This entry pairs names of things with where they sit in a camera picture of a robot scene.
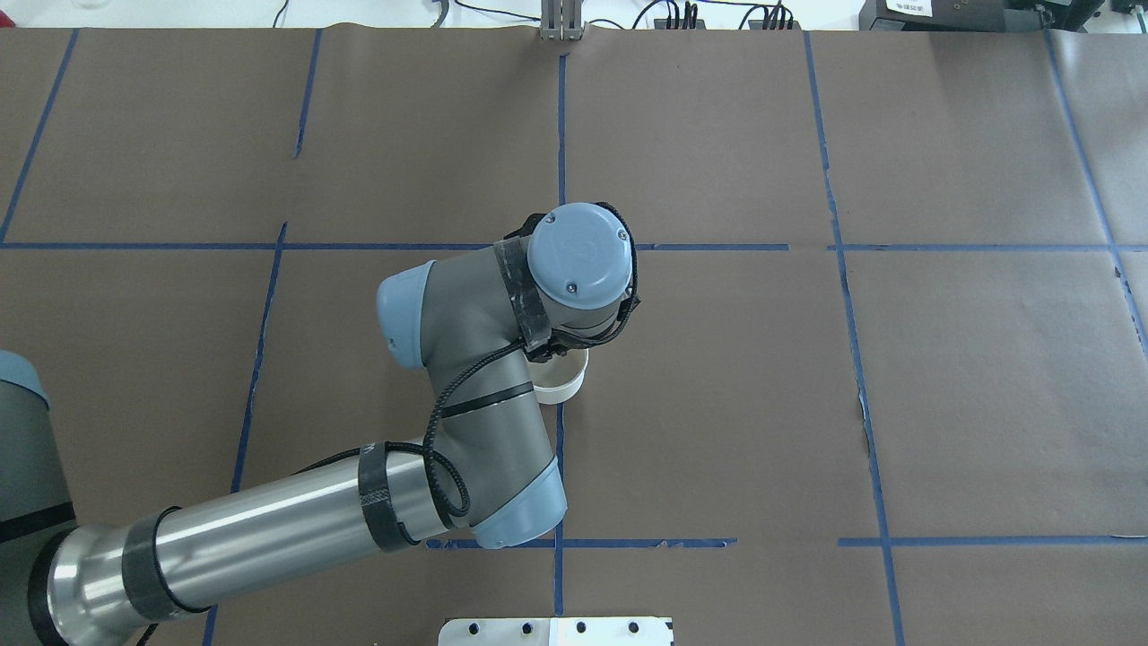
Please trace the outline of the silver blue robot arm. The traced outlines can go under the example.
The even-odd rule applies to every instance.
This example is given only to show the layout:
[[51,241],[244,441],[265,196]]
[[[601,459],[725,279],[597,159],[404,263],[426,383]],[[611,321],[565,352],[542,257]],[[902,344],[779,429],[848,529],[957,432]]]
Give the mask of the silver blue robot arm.
[[553,530],[561,460],[530,365],[602,347],[639,305],[631,228],[607,202],[532,215],[492,246],[386,278],[378,322],[435,396],[422,436],[126,527],[75,519],[25,357],[3,352],[3,645],[122,645],[161,623],[467,528],[482,548]]

